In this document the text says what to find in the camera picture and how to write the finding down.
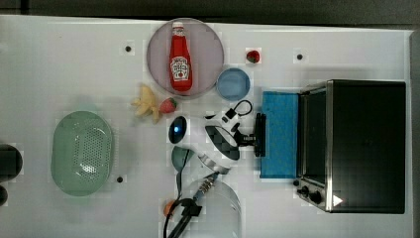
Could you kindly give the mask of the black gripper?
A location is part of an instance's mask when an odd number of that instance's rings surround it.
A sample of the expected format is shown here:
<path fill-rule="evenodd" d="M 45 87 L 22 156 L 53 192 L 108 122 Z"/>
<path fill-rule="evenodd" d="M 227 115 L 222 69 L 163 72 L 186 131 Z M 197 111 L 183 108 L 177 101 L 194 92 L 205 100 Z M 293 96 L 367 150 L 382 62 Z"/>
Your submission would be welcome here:
<path fill-rule="evenodd" d="M 213 153 L 217 158 L 227 158 L 231 161 L 238 161 L 241 157 L 239 144 L 234 138 L 233 134 L 222 126 L 206 125 L 205 132 L 212 148 L 210 152 Z M 244 140 L 242 146 L 255 146 L 256 136 L 255 134 L 242 135 Z"/>

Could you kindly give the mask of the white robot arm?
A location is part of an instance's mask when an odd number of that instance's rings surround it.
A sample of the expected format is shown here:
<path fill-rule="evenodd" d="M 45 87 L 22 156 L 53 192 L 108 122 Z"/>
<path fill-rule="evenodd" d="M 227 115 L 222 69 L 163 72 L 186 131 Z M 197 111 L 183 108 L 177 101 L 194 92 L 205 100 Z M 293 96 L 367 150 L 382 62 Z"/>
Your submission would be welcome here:
<path fill-rule="evenodd" d="M 167 140 L 177 196 L 166 207 L 165 238 L 241 238 L 241 204 L 224 179 L 241 159 L 240 149 L 256 140 L 240 131 L 242 119 L 233 109 L 171 119 Z"/>

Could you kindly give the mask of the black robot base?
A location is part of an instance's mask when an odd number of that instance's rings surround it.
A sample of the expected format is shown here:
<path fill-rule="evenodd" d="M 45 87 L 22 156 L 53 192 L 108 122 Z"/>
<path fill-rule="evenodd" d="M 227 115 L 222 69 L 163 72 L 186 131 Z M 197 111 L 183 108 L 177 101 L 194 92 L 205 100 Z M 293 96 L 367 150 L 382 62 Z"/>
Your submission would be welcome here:
<path fill-rule="evenodd" d="M 0 182 L 6 182 L 19 175 L 23 167 L 20 151 L 8 144 L 0 145 Z"/>

